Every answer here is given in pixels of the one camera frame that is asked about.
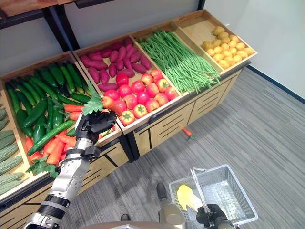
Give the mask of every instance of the robotic hand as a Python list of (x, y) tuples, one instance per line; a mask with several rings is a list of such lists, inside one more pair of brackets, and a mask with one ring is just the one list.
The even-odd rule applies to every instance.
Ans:
[(94, 112), (82, 116), (76, 128), (76, 144), (68, 149), (61, 172), (37, 212), (31, 215), (24, 229), (59, 229), (61, 219), (81, 188), (90, 161), (98, 158), (100, 149), (94, 144), (99, 134), (110, 129), (115, 112)]

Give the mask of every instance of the wooden produce bin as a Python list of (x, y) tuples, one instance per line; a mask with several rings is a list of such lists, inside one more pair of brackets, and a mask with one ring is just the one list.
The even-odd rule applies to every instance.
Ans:
[[(31, 66), (5, 74), (1, 77), (2, 101), (18, 143), (19, 154), (22, 155), (23, 158), (23, 163), (14, 172), (22, 170), (22, 172), (25, 173), (25, 171), (30, 167), (30, 163), (27, 160), (26, 155), (26, 136), (17, 125), (16, 115), (10, 97), (4, 89), (4, 84), (6, 81), (16, 77), (33, 75), (34, 69), (48, 65), (51, 62), (62, 62), (66, 60), (70, 60), (71, 63), (74, 63), (85, 81), (88, 81), (88, 78), (83, 73), (71, 52), (65, 52)], [(117, 124), (115, 125), (115, 130), (105, 137), (102, 137), (96, 145), (100, 147), (101, 154), (98, 159), (91, 161), (90, 170), (85, 175), (81, 192), (94, 185), (97, 181), (124, 163), (133, 161), (133, 156), (128, 143), (123, 137)], [(53, 182), (53, 178), (51, 178), (47, 172), (39, 174), (33, 174), (32, 172), (26, 173), (23, 183), (1, 195), (0, 227), (3, 229), (14, 229), (22, 226), (27, 221), (28, 216), (38, 209), (40, 203), (46, 197), (46, 194), (51, 187), (51, 182)]]

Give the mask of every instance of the carrot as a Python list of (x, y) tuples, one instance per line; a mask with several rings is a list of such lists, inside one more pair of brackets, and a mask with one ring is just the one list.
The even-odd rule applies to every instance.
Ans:
[(55, 137), (62, 142), (71, 145), (72, 147), (74, 147), (76, 144), (76, 137), (69, 137), (65, 135), (56, 135)]
[(80, 105), (74, 105), (74, 104), (66, 104), (64, 106), (64, 109), (66, 112), (77, 112), (77, 111), (81, 111), (81, 109), (84, 106), (80, 106)]

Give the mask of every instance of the green vegetable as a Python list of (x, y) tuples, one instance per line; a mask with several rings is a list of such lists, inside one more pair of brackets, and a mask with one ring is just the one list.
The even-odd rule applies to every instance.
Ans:
[(3, 174), (0, 176), (0, 188), (2, 185), (5, 185), (13, 180), (17, 180), (23, 176), (23, 173), (10, 173), (10, 174)]
[(15, 136), (14, 135), (9, 135), (3, 139), (0, 140), (0, 149), (3, 149), (10, 144), (12, 144), (15, 141)]
[(17, 112), (17, 123), (21, 131), (29, 137), (33, 137), (32, 127), (23, 127), (25, 120), (28, 118), (28, 114), (25, 110), (19, 110)]
[(66, 133), (66, 136), (69, 136), (69, 137), (74, 137), (76, 135), (75, 133), (75, 128), (72, 128), (71, 130), (69, 130), (67, 133)]
[(38, 119), (33, 133), (34, 144), (37, 143), (43, 136), (45, 136), (46, 128), (44, 126), (46, 125), (46, 122), (47, 119), (44, 115)]
[(4, 119), (0, 121), (0, 130), (2, 130), (6, 126), (6, 123), (8, 123), (8, 121), (9, 121), (8, 119)]
[(56, 82), (60, 85), (63, 86), (65, 84), (65, 79), (63, 78), (63, 74), (58, 67), (56, 63), (50, 63), (49, 64), (49, 70), (51, 71), (52, 75), (54, 76)]
[(75, 85), (74, 85), (73, 79), (72, 79), (66, 65), (64, 63), (59, 63), (58, 65), (66, 79), (67, 86), (68, 86), (70, 92), (71, 93), (75, 92)]
[(49, 72), (49, 69), (47, 67), (43, 67), (41, 69), (41, 78), (48, 85), (50, 85), (52, 87), (57, 87), (57, 83), (56, 83), (53, 75)]
[(91, 99), (89, 96), (84, 94), (72, 93), (70, 96), (72, 99), (75, 99), (83, 104), (86, 104)]
[(30, 94), (30, 92), (28, 91), (28, 89), (26, 89), (22, 84), (18, 83), (15, 80), (11, 80), (10, 81), (12, 85), (14, 85), (15, 87), (17, 87), (24, 95), (25, 97), (27, 97), (28, 101), (30, 102), (30, 104), (32, 106), (34, 106), (36, 104), (33, 96)]
[(35, 101), (38, 103), (41, 97), (37, 93), (36, 89), (31, 84), (29, 84), (29, 82), (23, 80), (21, 77), (18, 77), (17, 79), (26, 89), (28, 89), (28, 91), (32, 94), (33, 98), (35, 99)]
[(18, 150), (17, 143), (10, 144), (9, 146), (0, 150), (0, 162), (8, 159)]
[(27, 111), (28, 115), (33, 110), (32, 105), (28, 101), (27, 97), (24, 96), (22, 92), (16, 91), (16, 95), (19, 98), (19, 100), (22, 102), (23, 106), (25, 107), (25, 110)]
[(51, 138), (55, 137), (58, 133), (61, 131), (68, 129), (72, 125), (75, 124), (75, 121), (69, 120), (62, 124), (60, 124), (58, 127), (52, 129), (49, 131), (42, 139), (40, 139), (28, 152), (28, 155), (31, 156), (34, 152), (37, 150), (40, 150)]
[(66, 65), (70, 75), (72, 76), (75, 86), (82, 88), (81, 78), (78, 75), (78, 70), (76, 69), (76, 67), (74, 67), (74, 65), (70, 61), (67, 61)]
[(6, 110), (4, 108), (0, 109), (0, 120), (6, 116)]
[(27, 173), (33, 172), (35, 174), (42, 172), (50, 172), (50, 177), (56, 178), (58, 176), (58, 172), (55, 170), (55, 165), (50, 165), (46, 163), (47, 156), (44, 158), (35, 160), (35, 163), (26, 171)]
[(139, 43), (180, 92), (198, 93), (203, 87), (219, 83), (217, 70), (172, 32), (159, 30)]
[(0, 195), (6, 193), (7, 191), (11, 190), (12, 188), (18, 186), (22, 183), (22, 180), (13, 180), (3, 186), (0, 186)]
[(32, 112), (30, 113), (29, 117), (26, 118), (24, 121), (23, 127), (29, 127), (36, 123), (36, 121), (42, 116), (45, 111), (47, 110), (47, 100), (42, 99), (39, 103), (34, 107)]
[(54, 99), (58, 99), (56, 93), (43, 81), (41, 81), (39, 78), (32, 78), (31, 82), (38, 85), (41, 89), (43, 89), (46, 93), (48, 93), (49, 96), (51, 96)]
[(11, 102), (13, 103), (15, 114), (17, 114), (17, 111), (19, 111), (21, 109), (21, 107), (20, 107), (20, 103), (19, 103), (18, 97), (16, 95), (16, 92), (15, 92), (14, 88), (8, 82), (5, 83), (5, 89), (8, 91), (8, 93), (10, 95), (10, 99), (11, 99)]
[(16, 167), (22, 162), (21, 156), (16, 156), (5, 161), (0, 162), (0, 175), (6, 173), (12, 168)]

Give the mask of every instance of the tomato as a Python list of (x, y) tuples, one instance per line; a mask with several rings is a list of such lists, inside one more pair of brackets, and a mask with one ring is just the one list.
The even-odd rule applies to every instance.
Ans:
[(147, 92), (139, 92), (137, 94), (137, 101), (138, 104), (142, 104), (145, 105), (147, 103), (147, 101), (149, 100), (149, 95)]
[(121, 98), (124, 98), (128, 94), (132, 94), (132, 89), (128, 85), (122, 85), (119, 87), (119, 95)]
[(145, 90), (145, 86), (141, 81), (135, 81), (132, 83), (132, 92), (137, 94), (139, 92), (143, 92)]
[(114, 101), (114, 104), (117, 105), (122, 111), (127, 110), (126, 103), (122, 100), (116, 100)]
[(115, 80), (116, 80), (116, 84), (118, 86), (122, 86), (124, 84), (126, 84), (126, 85), (129, 84), (128, 76), (126, 74), (123, 74), (123, 73), (118, 74), (116, 76)]
[(133, 115), (138, 119), (148, 114), (146, 107), (141, 104), (136, 105), (132, 112)]
[(126, 102), (127, 108), (131, 110), (138, 104), (137, 99), (133, 94), (128, 94), (123, 100)]
[(119, 119), (124, 126), (127, 126), (130, 123), (133, 123), (135, 120), (133, 113), (130, 111), (123, 111), (123, 114), (121, 117), (119, 117)]
[(114, 101), (120, 98), (119, 93), (114, 89), (106, 91), (105, 96), (112, 98)]

